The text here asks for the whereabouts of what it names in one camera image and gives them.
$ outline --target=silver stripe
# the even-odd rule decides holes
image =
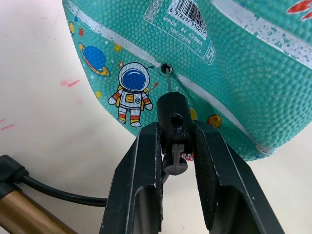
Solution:
[[[277,27],[261,17],[255,16],[233,0],[212,0],[212,4],[231,21],[266,44],[295,58],[312,68],[312,46]]]
[[[126,38],[122,37],[121,35],[115,33],[114,31],[106,28],[105,26],[99,24],[98,22],[91,19],[87,16],[83,11],[81,11],[76,5],[74,5],[70,0],[63,0],[64,5],[70,10],[75,16],[77,16],[82,22],[84,22],[89,28],[97,33],[100,34],[102,37],[111,40],[123,48],[127,49],[129,52],[135,54],[139,58],[143,59],[144,61],[154,65],[155,67],[160,67],[160,63],[156,61],[156,59],[150,55],[145,50],[142,50],[132,42],[128,41]],[[183,85],[191,89],[194,93],[202,97],[205,101],[210,103],[213,107],[215,107],[218,111],[220,111],[224,116],[226,116],[237,128],[239,128],[264,154],[271,155],[275,153],[276,149],[267,148],[258,142],[248,133],[248,131],[243,127],[243,125],[238,121],[238,119],[215,97],[201,88],[199,85],[195,84],[190,79],[186,78],[183,75],[177,74],[178,79],[182,82]]]

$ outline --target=black hose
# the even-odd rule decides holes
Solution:
[[[45,184],[40,183],[39,181],[31,178],[30,176],[26,175],[23,177],[22,182],[27,184],[29,187],[47,194],[49,196],[59,198],[65,201],[71,201],[74,203],[87,205],[87,206],[98,206],[98,207],[105,207],[107,198],[98,198],[98,197],[90,197],[90,196],[81,196],[77,194],[71,194],[68,192],[64,192],[58,189],[54,189],[49,187]]]

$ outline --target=red cartoon graphic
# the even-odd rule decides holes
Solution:
[[[293,13],[301,13],[303,11],[306,11],[308,9],[312,9],[312,0],[304,0],[296,3],[295,5],[291,6],[287,13],[293,14]],[[310,11],[308,14],[306,14],[304,17],[302,17],[302,20],[306,20],[312,17],[312,11]]]

